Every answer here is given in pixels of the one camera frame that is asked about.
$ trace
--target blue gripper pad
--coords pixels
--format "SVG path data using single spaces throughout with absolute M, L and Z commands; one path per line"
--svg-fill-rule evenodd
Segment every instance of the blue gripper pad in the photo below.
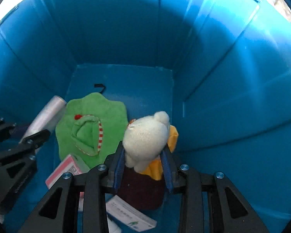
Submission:
M 118 160 L 116 169 L 115 169 L 115 173 L 114 173 L 114 184 L 113 184 L 113 188 L 114 189 L 119 189 L 121 186 L 121 182 L 122 182 L 122 176 L 123 176 L 123 172 L 124 172 L 124 168 L 125 168 L 125 155 L 124 155 L 124 148 L 121 148 L 121 154 L 120 154 L 120 158 Z
M 169 190 L 170 193 L 173 191 L 173 183 L 172 183 L 172 174 L 171 174 L 171 169 L 170 169 L 170 164 L 168 162 L 168 157 L 166 154 L 166 147 L 162 150 L 160 154 L 161 162 L 162 162 L 162 167 L 163 167 L 163 172 L 164 172 L 164 179 L 166 183 L 166 187 Z

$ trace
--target maroon fabric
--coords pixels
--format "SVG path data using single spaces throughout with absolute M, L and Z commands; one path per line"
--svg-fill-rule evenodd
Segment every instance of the maroon fabric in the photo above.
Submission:
M 163 203 L 165 180 L 153 180 L 125 166 L 117 195 L 137 210 L 158 209 Z

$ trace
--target black mount bracket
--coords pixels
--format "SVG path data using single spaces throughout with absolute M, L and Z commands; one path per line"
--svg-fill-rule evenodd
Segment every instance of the black mount bracket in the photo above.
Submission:
M 0 119 L 0 142 L 16 127 Z M 26 137 L 15 148 L 0 152 L 0 214 L 8 213 L 21 191 L 37 171 L 35 149 L 49 138 L 48 130 Z
M 182 194 L 178 233 L 204 232 L 202 192 L 208 194 L 210 233 L 268 233 L 266 226 L 232 182 L 222 173 L 199 173 L 164 148 L 166 187 Z M 104 164 L 88 173 L 64 173 L 32 211 L 19 233 L 76 233 L 80 192 L 84 193 L 83 233 L 108 233 L 105 193 L 116 194 L 124 169 L 122 142 Z

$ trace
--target triangular cutout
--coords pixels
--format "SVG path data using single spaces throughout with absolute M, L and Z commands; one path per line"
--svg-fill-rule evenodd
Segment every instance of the triangular cutout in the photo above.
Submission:
M 7 172 L 11 178 L 14 178 L 16 174 L 25 166 L 25 163 L 22 162 L 18 165 L 12 166 L 7 169 Z
M 50 219 L 56 218 L 62 191 L 63 191 L 62 188 L 56 189 L 56 191 L 52 194 L 52 196 L 40 210 L 39 212 L 40 216 L 47 217 Z
M 233 194 L 231 189 L 226 187 L 225 194 L 227 198 L 228 207 L 230 209 L 230 216 L 233 219 L 248 215 L 247 210 L 244 208 L 241 202 L 237 199 L 235 194 Z

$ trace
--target blue container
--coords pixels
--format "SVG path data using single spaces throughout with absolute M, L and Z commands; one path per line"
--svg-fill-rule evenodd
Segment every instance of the blue container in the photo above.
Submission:
M 291 25 L 265 0 L 24 0 L 0 22 L 0 117 L 29 123 L 54 95 L 80 98 L 95 83 L 129 119 L 165 110 L 176 153 L 224 172 L 271 233 L 291 219 Z M 58 163 L 52 136 L 8 233 Z M 176 232 L 179 207 L 166 197 L 147 213 L 150 231 Z

